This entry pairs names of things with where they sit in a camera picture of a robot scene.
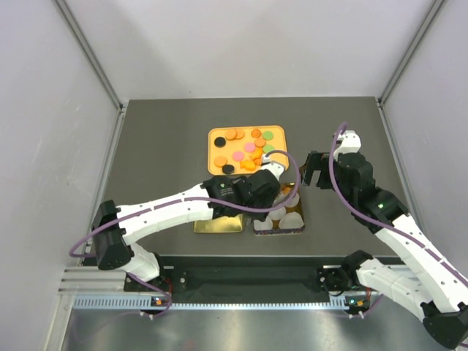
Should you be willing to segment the black sandwich cookie bottom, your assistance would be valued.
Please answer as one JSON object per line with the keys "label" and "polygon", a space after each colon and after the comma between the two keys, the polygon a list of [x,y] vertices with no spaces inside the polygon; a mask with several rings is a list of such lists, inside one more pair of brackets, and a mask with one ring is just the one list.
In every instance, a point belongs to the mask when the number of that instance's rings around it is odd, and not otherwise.
{"label": "black sandwich cookie bottom", "polygon": [[235,172],[235,167],[231,164],[226,164],[222,167],[222,172],[228,175],[233,174]]}

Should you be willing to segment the round dotted biscuit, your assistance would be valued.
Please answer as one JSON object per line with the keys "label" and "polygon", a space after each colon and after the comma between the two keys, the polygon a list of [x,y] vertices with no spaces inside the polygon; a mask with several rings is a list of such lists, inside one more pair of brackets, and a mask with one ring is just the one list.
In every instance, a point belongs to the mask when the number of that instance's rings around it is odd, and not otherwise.
{"label": "round dotted biscuit", "polygon": [[224,156],[218,156],[214,159],[216,167],[224,167],[227,164],[227,159]]}

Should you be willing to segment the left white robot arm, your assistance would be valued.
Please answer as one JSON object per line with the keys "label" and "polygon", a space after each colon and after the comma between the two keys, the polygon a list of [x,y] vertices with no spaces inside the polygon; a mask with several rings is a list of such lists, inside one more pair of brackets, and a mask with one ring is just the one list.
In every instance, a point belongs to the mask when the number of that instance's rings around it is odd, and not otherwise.
{"label": "left white robot arm", "polygon": [[92,223],[98,269],[122,269],[148,289],[158,290],[166,273],[157,255],[138,244],[140,239],[181,224],[239,214],[264,219],[279,194],[283,172],[282,166],[268,164],[249,177],[215,175],[184,192],[147,203],[101,203]]}

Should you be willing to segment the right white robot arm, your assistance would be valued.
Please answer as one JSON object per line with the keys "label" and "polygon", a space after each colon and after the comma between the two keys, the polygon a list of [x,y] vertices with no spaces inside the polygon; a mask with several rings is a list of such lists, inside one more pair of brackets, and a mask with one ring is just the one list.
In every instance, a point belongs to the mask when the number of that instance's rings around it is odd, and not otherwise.
{"label": "right white robot arm", "polygon": [[300,172],[305,186],[319,172],[317,187],[334,190],[355,220],[390,247],[417,278],[408,279],[358,250],[342,260],[338,288],[375,290],[415,315],[443,347],[467,346],[467,278],[427,239],[397,196],[376,185],[364,155],[352,152],[332,158],[312,151]]}

